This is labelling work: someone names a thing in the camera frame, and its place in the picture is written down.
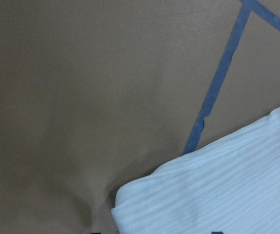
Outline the light blue button shirt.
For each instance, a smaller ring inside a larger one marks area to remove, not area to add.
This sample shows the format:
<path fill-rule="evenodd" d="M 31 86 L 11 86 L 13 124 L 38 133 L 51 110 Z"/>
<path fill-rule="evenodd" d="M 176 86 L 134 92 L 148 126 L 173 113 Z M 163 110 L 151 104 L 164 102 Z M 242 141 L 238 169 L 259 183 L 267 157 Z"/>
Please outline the light blue button shirt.
<path fill-rule="evenodd" d="M 280 234 L 280 108 L 122 186 L 122 234 Z"/>

